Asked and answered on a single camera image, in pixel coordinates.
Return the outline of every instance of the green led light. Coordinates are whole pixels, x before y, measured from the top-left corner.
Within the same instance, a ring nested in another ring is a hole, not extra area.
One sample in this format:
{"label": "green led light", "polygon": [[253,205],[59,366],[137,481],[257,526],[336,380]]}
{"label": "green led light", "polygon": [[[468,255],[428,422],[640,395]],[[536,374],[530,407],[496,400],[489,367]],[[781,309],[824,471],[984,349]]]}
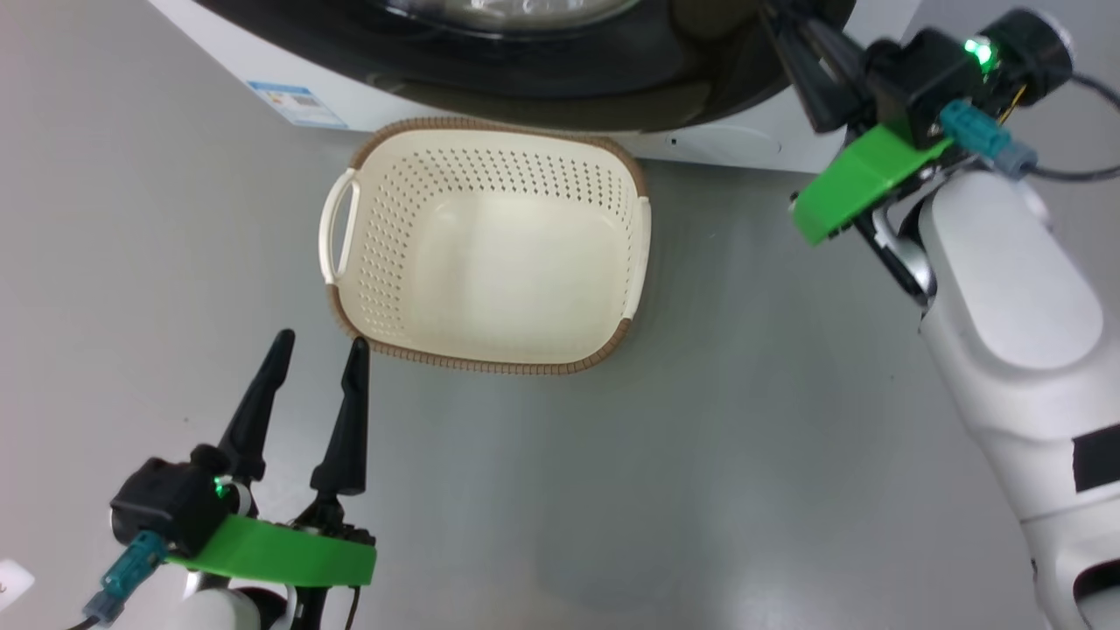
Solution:
{"label": "green led light", "polygon": [[977,39],[968,39],[964,41],[964,49],[980,62],[980,70],[984,74],[996,67],[996,48],[991,44]]}

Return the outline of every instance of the teal connector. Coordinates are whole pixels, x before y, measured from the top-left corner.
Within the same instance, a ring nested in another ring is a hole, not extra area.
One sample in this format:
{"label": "teal connector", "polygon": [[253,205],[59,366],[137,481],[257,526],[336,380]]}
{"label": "teal connector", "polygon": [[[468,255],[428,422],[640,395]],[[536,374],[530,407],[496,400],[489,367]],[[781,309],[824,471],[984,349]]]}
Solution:
{"label": "teal connector", "polygon": [[941,110],[945,137],[969,152],[987,159],[1012,179],[1023,179],[1038,164],[1038,152],[1017,141],[991,117],[964,101],[953,101]]}
{"label": "teal connector", "polygon": [[124,602],[144,580],[167,560],[167,544],[152,531],[141,531],[101,578],[101,591],[82,609],[97,626],[110,627],[124,610]]}

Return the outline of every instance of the basket handle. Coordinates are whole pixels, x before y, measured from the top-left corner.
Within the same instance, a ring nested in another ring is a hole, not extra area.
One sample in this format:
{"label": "basket handle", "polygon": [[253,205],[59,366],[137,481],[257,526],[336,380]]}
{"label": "basket handle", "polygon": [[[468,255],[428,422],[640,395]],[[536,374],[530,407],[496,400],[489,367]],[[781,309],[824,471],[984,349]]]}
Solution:
{"label": "basket handle", "polygon": [[327,201],[323,204],[323,216],[319,219],[319,270],[323,271],[323,279],[328,285],[337,284],[338,276],[346,270],[346,259],[348,251],[343,250],[338,261],[338,269],[332,258],[335,253],[335,221],[338,216],[338,204],[343,201],[343,194],[347,188],[353,187],[351,193],[349,217],[346,221],[346,239],[343,241],[344,248],[349,244],[351,234],[354,233],[354,217],[357,214],[357,200],[362,187],[357,183],[357,172],[347,168],[330,187]]}
{"label": "basket handle", "polygon": [[653,225],[650,220],[650,197],[638,197],[637,204],[640,229],[637,238],[642,239],[640,243],[641,250],[638,250],[641,254],[635,263],[634,274],[631,276],[629,298],[626,300],[626,311],[623,313],[623,317],[626,319],[634,318],[634,313],[637,312],[637,303],[642,296],[642,286],[645,285],[646,267],[650,266],[650,235]]}

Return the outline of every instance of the sticker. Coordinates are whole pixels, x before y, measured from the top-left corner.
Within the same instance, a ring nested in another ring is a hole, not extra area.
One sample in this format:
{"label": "sticker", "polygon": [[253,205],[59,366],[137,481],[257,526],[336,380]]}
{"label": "sticker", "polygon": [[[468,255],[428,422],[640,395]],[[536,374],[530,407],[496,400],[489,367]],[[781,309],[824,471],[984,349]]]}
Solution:
{"label": "sticker", "polygon": [[16,560],[0,560],[0,612],[26,593],[31,584],[35,584],[35,576]]}
{"label": "sticker", "polygon": [[280,112],[288,122],[304,127],[329,127],[349,129],[343,119],[335,115],[323,101],[315,98],[307,87],[280,85],[277,83],[246,82],[253,92],[264,99],[272,109]]}

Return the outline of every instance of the energy label sticker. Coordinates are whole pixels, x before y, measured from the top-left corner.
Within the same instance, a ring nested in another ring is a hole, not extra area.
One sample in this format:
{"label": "energy label sticker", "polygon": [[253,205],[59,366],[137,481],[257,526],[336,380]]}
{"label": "energy label sticker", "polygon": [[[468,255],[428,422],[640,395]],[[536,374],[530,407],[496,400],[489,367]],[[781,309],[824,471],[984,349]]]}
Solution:
{"label": "energy label sticker", "polygon": [[253,92],[264,99],[272,109],[280,112],[288,122],[304,127],[329,127],[347,129],[343,119],[335,115],[323,101],[307,87],[280,85],[279,83],[246,82]]}

